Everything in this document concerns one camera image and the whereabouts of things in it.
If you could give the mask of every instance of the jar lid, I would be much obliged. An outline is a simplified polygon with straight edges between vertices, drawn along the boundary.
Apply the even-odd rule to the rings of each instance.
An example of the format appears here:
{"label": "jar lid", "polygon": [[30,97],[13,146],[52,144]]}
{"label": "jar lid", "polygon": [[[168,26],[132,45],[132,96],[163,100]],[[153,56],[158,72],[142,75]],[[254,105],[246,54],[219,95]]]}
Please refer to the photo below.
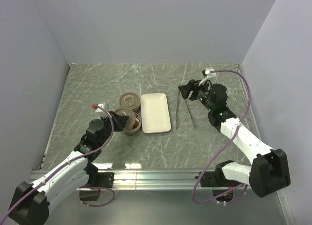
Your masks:
{"label": "jar lid", "polygon": [[128,119],[124,129],[131,130],[133,128],[133,125],[135,124],[135,121],[136,121],[136,115],[132,110],[130,110],[128,108],[121,107],[121,108],[118,108],[117,110],[115,110],[115,113],[117,115],[129,116],[129,119]]}
{"label": "jar lid", "polygon": [[121,107],[128,108],[133,112],[138,112],[141,105],[138,95],[132,92],[128,92],[120,96],[119,104]]}
{"label": "jar lid", "polygon": [[133,129],[132,130],[124,130],[125,134],[134,135],[140,131],[141,126],[142,126],[141,117],[137,113],[135,113],[135,114],[136,114],[136,122],[133,125]]}

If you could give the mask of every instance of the white rectangular plate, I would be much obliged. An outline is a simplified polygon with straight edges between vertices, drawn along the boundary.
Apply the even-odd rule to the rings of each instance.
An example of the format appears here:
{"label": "white rectangular plate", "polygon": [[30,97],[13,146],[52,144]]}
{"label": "white rectangular plate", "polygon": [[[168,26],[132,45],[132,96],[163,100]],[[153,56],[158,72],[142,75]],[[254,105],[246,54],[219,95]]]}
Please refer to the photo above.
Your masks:
{"label": "white rectangular plate", "polygon": [[145,133],[171,130],[167,96],[163,93],[141,95],[142,128]]}

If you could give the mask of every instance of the white wall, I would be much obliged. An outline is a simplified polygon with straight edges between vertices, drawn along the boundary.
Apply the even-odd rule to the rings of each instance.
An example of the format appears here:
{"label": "white wall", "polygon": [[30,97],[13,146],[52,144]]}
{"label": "white wall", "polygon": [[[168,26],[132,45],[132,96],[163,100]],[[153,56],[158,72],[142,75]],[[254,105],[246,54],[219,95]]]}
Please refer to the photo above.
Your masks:
{"label": "white wall", "polygon": [[41,163],[67,72],[33,0],[0,0],[0,219]]}
{"label": "white wall", "polygon": [[275,0],[34,0],[72,63],[241,63]]}
{"label": "white wall", "polygon": [[276,0],[243,61],[260,133],[288,155],[298,225],[312,224],[312,0]]}

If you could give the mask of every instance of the purple cable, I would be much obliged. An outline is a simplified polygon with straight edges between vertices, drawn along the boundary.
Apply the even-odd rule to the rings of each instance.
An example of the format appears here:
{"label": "purple cable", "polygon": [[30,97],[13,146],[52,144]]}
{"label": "purple cable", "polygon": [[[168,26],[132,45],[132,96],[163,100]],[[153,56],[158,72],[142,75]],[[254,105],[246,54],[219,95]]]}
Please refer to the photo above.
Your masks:
{"label": "purple cable", "polygon": [[[48,182],[48,181],[49,181],[50,179],[52,179],[52,177],[54,177],[60,170],[62,170],[65,166],[71,164],[73,161],[76,161],[77,159],[86,157],[86,156],[88,156],[88,155],[90,155],[90,154],[93,154],[93,153],[95,153],[95,152],[101,150],[101,149],[104,148],[104,147],[107,145],[107,143],[112,139],[113,134],[114,134],[114,123],[113,123],[112,118],[110,117],[109,112],[106,111],[105,109],[103,109],[102,107],[98,106],[98,105],[96,105],[96,108],[101,109],[101,110],[107,115],[109,121],[111,122],[112,131],[111,131],[110,136],[107,138],[107,140],[105,141],[105,143],[104,143],[101,147],[97,148],[96,150],[91,151],[91,152],[89,152],[89,153],[85,153],[85,154],[80,155],[80,156],[78,156],[78,157],[76,157],[76,158],[73,158],[73,159],[71,159],[69,162],[66,162],[66,163],[64,163],[63,165],[59,166],[53,173],[51,173],[51,175],[49,175],[49,176],[45,179],[45,182]],[[10,213],[12,213],[12,211],[13,211],[16,207],[19,206],[20,203],[22,203],[29,195],[31,195],[33,192],[35,192],[36,190],[38,190],[38,189],[39,189],[41,186],[43,186],[43,185],[44,185],[44,183],[38,184],[35,188],[33,188],[33,189],[30,190],[27,194],[25,194],[22,198],[20,198],[20,199],[8,210],[8,212],[6,213],[6,215],[4,216],[4,218],[1,220],[0,225],[3,225],[5,219],[10,215]]]}
{"label": "purple cable", "polygon": [[[249,85],[248,85],[248,83],[247,83],[247,80],[245,79],[245,77],[244,77],[242,74],[240,74],[240,73],[238,73],[238,72],[236,72],[236,71],[233,71],[233,70],[218,70],[218,71],[213,71],[213,72],[211,72],[211,73],[223,73],[223,72],[235,73],[236,75],[240,76],[240,78],[242,78],[242,80],[244,81],[244,83],[245,83],[245,85],[246,85],[247,96],[248,96],[248,102],[247,102],[246,110],[245,110],[243,116],[242,116],[242,117],[240,118],[240,120],[239,120],[240,122],[242,122],[242,121],[245,119],[245,117],[247,116],[248,111],[249,111],[249,108],[250,108],[251,93],[250,93]],[[195,196],[196,196],[196,189],[197,189],[197,187],[198,187],[198,184],[200,183],[200,180],[203,178],[203,176],[204,176],[206,170],[209,168],[209,166],[211,165],[211,163],[212,163],[212,162],[213,162],[213,161],[214,161],[214,160],[215,160],[215,159],[216,159],[216,158],[217,158],[233,141],[234,141],[234,139],[236,138],[236,136],[237,136],[237,134],[238,134],[239,127],[240,127],[240,126],[237,126],[233,137],[228,141],[228,143],[225,144],[225,146],[222,147],[220,150],[218,150],[218,152],[217,152],[216,154],[214,154],[214,156],[211,158],[211,160],[209,160],[209,162],[207,163],[205,169],[201,172],[201,174],[199,175],[198,179],[196,180],[196,183],[195,183],[194,188],[193,188],[193,193],[192,193],[192,200],[193,200],[194,203],[203,204],[203,203],[206,203],[206,202],[210,202],[210,201],[212,201],[213,199],[216,199],[216,198],[218,198],[218,197],[221,197],[221,196],[224,195],[225,193],[231,192],[231,191],[235,190],[236,188],[243,186],[243,184],[240,184],[240,185],[238,185],[238,186],[236,186],[236,187],[234,187],[234,188],[232,188],[232,189],[230,189],[230,190],[228,190],[228,191],[226,191],[226,192],[224,192],[224,193],[222,193],[222,194],[219,194],[219,195],[217,195],[217,196],[215,196],[215,197],[212,197],[212,198],[207,199],[207,200],[204,200],[204,201],[198,201],[198,200],[195,198]],[[239,198],[244,194],[244,192],[245,192],[246,189],[247,189],[247,186],[248,186],[248,185],[245,186],[245,188],[243,189],[242,193],[241,193],[236,199],[234,199],[234,200],[232,201],[232,203],[235,202],[237,199],[239,199]]]}
{"label": "purple cable", "polygon": [[112,190],[111,188],[108,188],[108,187],[83,187],[83,188],[105,189],[105,190],[111,191],[111,192],[113,193],[112,198],[111,198],[108,202],[106,202],[106,203],[104,203],[104,204],[101,204],[101,205],[93,205],[93,204],[89,204],[89,203],[86,203],[86,202],[81,201],[84,205],[90,206],[90,207],[102,207],[102,206],[106,206],[106,205],[110,204],[110,203],[114,200],[114,198],[115,198],[115,196],[116,196],[115,191]]}

